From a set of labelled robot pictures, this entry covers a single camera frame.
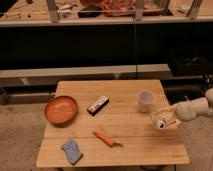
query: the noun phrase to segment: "orange carrot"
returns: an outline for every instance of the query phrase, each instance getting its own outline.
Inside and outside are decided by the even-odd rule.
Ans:
[[[105,142],[108,146],[113,147],[114,141],[102,131],[93,131],[93,134]]]

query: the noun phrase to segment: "red object on shelf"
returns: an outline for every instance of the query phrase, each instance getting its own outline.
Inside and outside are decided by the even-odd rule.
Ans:
[[[134,14],[134,0],[104,0],[102,1],[103,14],[109,16],[122,16]]]

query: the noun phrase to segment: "metal pole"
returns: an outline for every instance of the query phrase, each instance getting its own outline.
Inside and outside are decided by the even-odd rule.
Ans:
[[[143,6],[144,6],[144,0],[136,0],[136,3],[135,3],[136,21],[141,21],[143,18]]]
[[[58,23],[58,13],[57,13],[57,7],[55,4],[55,0],[46,0],[49,14],[50,14],[50,19],[53,23]]]
[[[199,12],[199,9],[200,9],[200,6],[202,4],[202,1],[203,0],[193,0],[192,6],[189,9],[189,11],[187,12],[186,16],[191,18],[191,19],[196,19],[198,12]]]

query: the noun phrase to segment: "gray cloth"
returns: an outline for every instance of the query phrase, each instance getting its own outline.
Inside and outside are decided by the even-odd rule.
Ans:
[[[61,149],[65,151],[67,160],[72,165],[76,164],[83,156],[74,140],[67,141],[64,145],[62,145]]]

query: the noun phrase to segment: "small box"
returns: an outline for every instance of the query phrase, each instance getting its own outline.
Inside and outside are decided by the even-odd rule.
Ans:
[[[91,104],[87,111],[94,116],[99,110],[101,110],[107,103],[109,99],[105,96],[99,97],[93,104]]]

